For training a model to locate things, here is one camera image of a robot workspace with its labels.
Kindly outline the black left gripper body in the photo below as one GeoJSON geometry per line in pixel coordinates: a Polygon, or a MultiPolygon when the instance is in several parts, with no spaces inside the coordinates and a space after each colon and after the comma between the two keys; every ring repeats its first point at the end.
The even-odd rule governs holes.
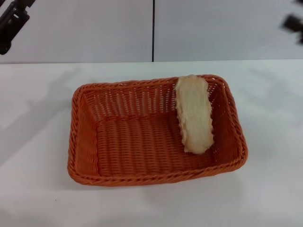
{"type": "Polygon", "coordinates": [[[26,8],[33,5],[33,0],[13,0],[0,17],[0,26],[23,26],[30,18],[26,8]]]}

